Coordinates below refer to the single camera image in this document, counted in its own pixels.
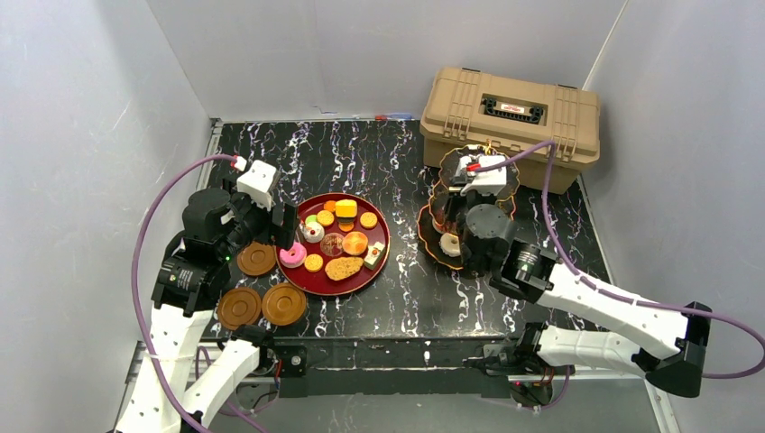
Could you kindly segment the white frosted donut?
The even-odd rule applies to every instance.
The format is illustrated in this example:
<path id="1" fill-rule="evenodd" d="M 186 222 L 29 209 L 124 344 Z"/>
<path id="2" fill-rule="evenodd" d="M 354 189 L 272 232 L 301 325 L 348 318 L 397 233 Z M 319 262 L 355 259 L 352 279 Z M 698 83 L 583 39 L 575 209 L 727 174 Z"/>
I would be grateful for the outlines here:
<path id="1" fill-rule="evenodd" d="M 439 245 L 443 254 L 448 257 L 460 257 L 461 247 L 459 237 L 450 233 L 444 233 L 439 239 Z"/>

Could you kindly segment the orange muffin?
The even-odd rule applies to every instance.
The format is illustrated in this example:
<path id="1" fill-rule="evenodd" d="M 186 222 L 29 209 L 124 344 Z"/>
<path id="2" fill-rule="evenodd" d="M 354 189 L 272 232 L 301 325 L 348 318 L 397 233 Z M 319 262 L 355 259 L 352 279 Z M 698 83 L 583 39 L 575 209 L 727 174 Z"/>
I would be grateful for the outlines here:
<path id="1" fill-rule="evenodd" d="M 360 256 L 367 251 L 368 237 L 359 231 L 349 232 L 343 239 L 342 247 L 346 254 Z"/>

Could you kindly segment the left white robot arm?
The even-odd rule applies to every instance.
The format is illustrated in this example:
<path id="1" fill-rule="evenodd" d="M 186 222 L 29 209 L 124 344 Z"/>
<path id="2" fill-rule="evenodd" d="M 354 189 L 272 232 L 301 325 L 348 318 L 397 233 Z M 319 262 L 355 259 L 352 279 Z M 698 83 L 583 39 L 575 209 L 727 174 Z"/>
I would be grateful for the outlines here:
<path id="1" fill-rule="evenodd" d="M 152 312 L 136 314 L 146 344 L 118 432 L 207 432 L 237 385 L 260 364 L 262 327 L 235 328 L 222 354 L 194 382 L 205 327 L 231 279 L 229 263 L 252 243 L 292 246 L 298 212 L 268 192 L 202 189 L 182 212 L 182 230 L 166 248 L 152 291 Z"/>

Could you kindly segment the dark red round tray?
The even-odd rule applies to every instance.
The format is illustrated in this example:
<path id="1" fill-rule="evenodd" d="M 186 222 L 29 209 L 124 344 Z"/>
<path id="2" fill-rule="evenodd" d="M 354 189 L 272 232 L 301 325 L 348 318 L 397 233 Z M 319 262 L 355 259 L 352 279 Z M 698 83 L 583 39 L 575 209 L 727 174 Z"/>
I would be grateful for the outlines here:
<path id="1" fill-rule="evenodd" d="M 280 260 L 277 260 L 277 264 L 288 282 L 313 295 L 340 296 L 363 289 L 371 284 L 382 272 L 389 256 L 391 233 L 387 222 L 385 221 L 384 214 L 378 207 L 364 198 L 342 192 L 320 194 L 308 198 L 298 204 L 297 209 L 299 219 L 304 221 L 306 217 L 316 215 L 319 211 L 323 210 L 326 202 L 339 201 L 341 199 L 352 199 L 356 202 L 358 211 L 355 219 L 354 231 L 364 233 L 371 245 L 377 243 L 383 244 L 382 252 L 374 267 L 370 268 L 366 264 L 362 264 L 361 269 L 354 275 L 341 281 L 333 281 L 327 276 L 325 271 L 326 265 L 333 259 L 349 257 L 349 254 L 340 250 L 341 254 L 337 256 L 326 255 L 322 251 L 320 243 L 311 244 L 301 241 L 307 249 L 307 255 L 315 253 L 323 258 L 323 267 L 320 271 L 310 272 L 305 268 L 305 265 L 296 268 L 288 268 L 285 267 Z M 360 223 L 360 217 L 365 212 L 371 212 L 377 216 L 377 225 L 372 229 L 366 229 Z"/>

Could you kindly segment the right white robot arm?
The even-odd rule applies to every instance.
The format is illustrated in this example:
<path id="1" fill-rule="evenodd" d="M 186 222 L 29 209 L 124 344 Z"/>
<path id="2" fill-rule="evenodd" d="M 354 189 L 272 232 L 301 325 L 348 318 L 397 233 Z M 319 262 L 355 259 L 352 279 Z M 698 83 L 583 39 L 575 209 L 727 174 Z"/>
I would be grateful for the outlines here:
<path id="1" fill-rule="evenodd" d="M 487 275 L 490 286 L 510 299 L 567 311 L 604 331 L 529 323 L 516 342 L 479 366 L 500 372 L 581 365 L 633 374 L 676 396 L 699 396 L 710 330 L 707 307 L 694 303 L 695 313 L 665 310 L 610 284 L 587 284 L 558 255 L 516 238 L 515 224 L 491 199 L 464 187 L 447 190 L 447 221 L 458 229 L 464 267 Z"/>

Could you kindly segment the pink frosted donut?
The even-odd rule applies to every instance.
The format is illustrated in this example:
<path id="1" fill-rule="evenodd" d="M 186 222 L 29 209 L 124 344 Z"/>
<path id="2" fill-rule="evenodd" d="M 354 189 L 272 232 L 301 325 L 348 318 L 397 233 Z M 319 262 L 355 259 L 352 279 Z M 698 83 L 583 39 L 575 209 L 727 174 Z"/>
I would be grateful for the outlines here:
<path id="1" fill-rule="evenodd" d="M 300 242 L 294 242 L 288 249 L 280 249 L 279 260 L 283 267 L 295 269 L 303 265 L 308 253 L 306 247 Z"/>

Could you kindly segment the three-tier glass cake stand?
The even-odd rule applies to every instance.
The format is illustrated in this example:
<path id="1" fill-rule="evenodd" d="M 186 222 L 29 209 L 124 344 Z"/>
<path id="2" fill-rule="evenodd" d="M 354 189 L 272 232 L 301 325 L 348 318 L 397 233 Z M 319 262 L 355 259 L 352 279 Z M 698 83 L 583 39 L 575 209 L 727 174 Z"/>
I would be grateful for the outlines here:
<path id="1" fill-rule="evenodd" d="M 463 238 L 472 231 L 468 214 L 487 210 L 489 233 L 514 228 L 514 195 L 520 186 L 515 164 L 479 172 L 479 168 L 507 161 L 509 156 L 489 144 L 454 148 L 438 162 L 438 181 L 419 211 L 418 235 L 427 253 L 440 264 L 461 270 Z"/>

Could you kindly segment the red sprinkled donut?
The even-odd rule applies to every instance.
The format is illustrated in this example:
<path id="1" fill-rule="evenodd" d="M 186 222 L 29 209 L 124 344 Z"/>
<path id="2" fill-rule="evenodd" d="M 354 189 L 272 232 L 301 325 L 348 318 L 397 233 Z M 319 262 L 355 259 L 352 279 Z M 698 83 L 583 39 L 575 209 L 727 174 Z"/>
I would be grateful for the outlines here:
<path id="1" fill-rule="evenodd" d="M 445 226 L 445 222 L 443 221 L 442 218 L 432 217 L 431 223 L 432 223 L 433 228 L 439 234 L 443 235 L 447 231 L 446 226 Z"/>

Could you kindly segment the small decorated white cake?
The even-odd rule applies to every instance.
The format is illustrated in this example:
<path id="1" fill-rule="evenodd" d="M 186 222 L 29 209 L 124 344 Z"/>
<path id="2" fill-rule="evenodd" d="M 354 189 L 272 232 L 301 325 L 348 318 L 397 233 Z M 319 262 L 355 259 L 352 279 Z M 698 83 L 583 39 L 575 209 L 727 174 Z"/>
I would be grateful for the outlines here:
<path id="1" fill-rule="evenodd" d="M 385 256 L 386 244 L 382 242 L 375 242 L 368 245 L 367 254 L 364 257 L 364 266 L 370 270 L 374 270 L 381 259 Z"/>

